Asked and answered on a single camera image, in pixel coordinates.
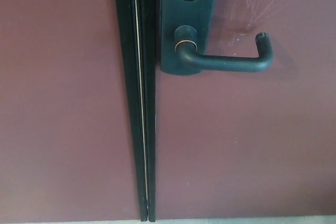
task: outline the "lever handle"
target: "lever handle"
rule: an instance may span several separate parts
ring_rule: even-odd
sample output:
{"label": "lever handle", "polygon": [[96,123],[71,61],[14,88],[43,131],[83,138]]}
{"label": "lever handle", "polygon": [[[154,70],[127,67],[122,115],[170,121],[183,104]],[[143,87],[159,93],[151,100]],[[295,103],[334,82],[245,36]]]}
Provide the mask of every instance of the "lever handle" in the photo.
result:
{"label": "lever handle", "polygon": [[258,58],[202,55],[197,52],[197,31],[192,26],[180,26],[175,30],[175,51],[189,67],[204,70],[260,72],[268,69],[274,54],[267,33],[256,36]]}

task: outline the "painted metal surface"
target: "painted metal surface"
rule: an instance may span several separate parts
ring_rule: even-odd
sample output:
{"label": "painted metal surface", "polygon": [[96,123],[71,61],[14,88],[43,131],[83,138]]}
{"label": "painted metal surface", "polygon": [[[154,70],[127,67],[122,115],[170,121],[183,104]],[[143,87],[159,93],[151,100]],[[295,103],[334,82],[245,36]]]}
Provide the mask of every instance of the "painted metal surface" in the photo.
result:
{"label": "painted metal surface", "polygon": [[0,3],[0,222],[138,219],[114,0]]}
{"label": "painted metal surface", "polygon": [[262,73],[157,70],[156,213],[165,218],[336,213],[336,0],[217,0],[208,54],[256,54]]}

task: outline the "door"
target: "door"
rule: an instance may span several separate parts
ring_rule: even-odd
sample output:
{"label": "door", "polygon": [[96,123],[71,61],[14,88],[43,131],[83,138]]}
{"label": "door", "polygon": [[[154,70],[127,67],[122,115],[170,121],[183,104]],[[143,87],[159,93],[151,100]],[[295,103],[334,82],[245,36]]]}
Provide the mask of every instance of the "door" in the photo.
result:
{"label": "door", "polygon": [[0,2],[0,222],[143,218],[116,0]]}
{"label": "door", "polygon": [[[190,19],[202,8],[176,1]],[[164,4],[161,38],[191,26],[165,30],[174,0]],[[267,32],[274,60],[258,73],[182,76],[166,73],[161,51],[156,217],[335,215],[336,0],[215,0],[211,17],[207,54],[256,57]]]}

